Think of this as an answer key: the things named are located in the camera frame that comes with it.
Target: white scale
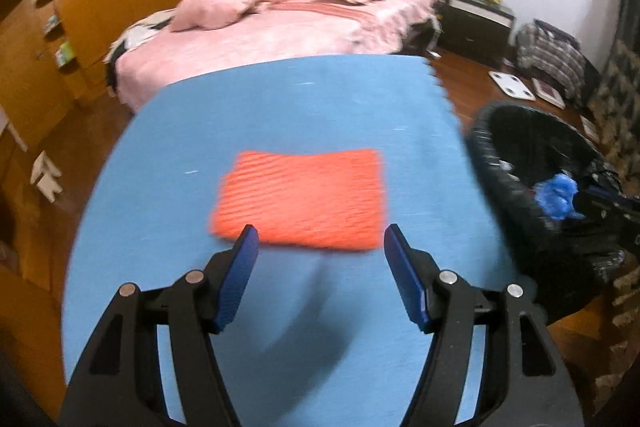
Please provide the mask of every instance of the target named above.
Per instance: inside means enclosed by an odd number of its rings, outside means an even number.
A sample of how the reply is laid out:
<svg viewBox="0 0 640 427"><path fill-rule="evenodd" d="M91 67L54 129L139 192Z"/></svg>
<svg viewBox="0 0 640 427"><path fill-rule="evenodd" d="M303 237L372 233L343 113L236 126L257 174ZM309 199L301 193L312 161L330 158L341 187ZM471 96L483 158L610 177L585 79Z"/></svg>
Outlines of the white scale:
<svg viewBox="0 0 640 427"><path fill-rule="evenodd" d="M511 98L530 100L531 102L536 99L529 87L525 86L517 76L497 71L490 71L489 76L498 84L502 92Z"/></svg>

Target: black nightstand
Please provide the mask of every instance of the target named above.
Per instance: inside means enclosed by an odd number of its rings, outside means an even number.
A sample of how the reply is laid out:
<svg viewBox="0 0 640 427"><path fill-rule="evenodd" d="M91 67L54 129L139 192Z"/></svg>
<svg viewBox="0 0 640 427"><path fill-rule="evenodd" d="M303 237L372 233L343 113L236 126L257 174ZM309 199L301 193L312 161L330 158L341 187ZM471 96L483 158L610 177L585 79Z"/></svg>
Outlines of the black nightstand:
<svg viewBox="0 0 640 427"><path fill-rule="evenodd" d="M443 13L440 44L458 55L498 68L515 19L506 6L483 0L449 0Z"/></svg>

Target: blue gripper pad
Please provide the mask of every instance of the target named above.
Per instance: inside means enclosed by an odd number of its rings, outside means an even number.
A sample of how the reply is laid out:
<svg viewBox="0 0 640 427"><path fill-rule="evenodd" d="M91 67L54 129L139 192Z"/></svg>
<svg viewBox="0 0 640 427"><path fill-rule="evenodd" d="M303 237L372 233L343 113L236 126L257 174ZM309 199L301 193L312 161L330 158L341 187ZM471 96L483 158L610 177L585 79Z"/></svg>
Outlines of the blue gripper pad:
<svg viewBox="0 0 640 427"><path fill-rule="evenodd" d="M258 231L254 227L245 227L232 251L236 254L218 290L218 312L213 318L218 331L224 330L236 318L258 256Z"/></svg>
<svg viewBox="0 0 640 427"><path fill-rule="evenodd" d="M385 256L409 320L421 331L428 330L431 319L427 311L427 292L420 282L409 257L411 247L397 225L385 230Z"/></svg>

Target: blue glove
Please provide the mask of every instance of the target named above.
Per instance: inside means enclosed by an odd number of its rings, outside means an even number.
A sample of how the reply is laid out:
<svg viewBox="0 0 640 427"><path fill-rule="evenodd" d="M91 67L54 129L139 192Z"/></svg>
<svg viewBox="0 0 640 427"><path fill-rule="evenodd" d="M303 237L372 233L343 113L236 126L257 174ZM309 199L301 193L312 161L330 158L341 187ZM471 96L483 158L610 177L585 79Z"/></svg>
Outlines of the blue glove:
<svg viewBox="0 0 640 427"><path fill-rule="evenodd" d="M574 196L578 184L566 174L556 174L550 180L534 185L534 199L542 211L555 221L567 217L583 219L584 216L574 209Z"/></svg>

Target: cabinet door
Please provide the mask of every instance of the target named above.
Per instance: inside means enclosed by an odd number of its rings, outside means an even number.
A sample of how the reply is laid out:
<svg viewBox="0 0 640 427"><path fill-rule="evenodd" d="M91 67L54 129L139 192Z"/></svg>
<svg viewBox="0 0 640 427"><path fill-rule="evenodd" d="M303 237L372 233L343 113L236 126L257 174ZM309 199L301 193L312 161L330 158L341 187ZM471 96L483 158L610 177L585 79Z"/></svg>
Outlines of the cabinet door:
<svg viewBox="0 0 640 427"><path fill-rule="evenodd" d="M475 13L449 8L442 24L444 48L492 68L500 67L510 28Z"/></svg>
<svg viewBox="0 0 640 427"><path fill-rule="evenodd" d="M0 105L29 147L35 147L72 107L60 72L22 0L0 22Z"/></svg>

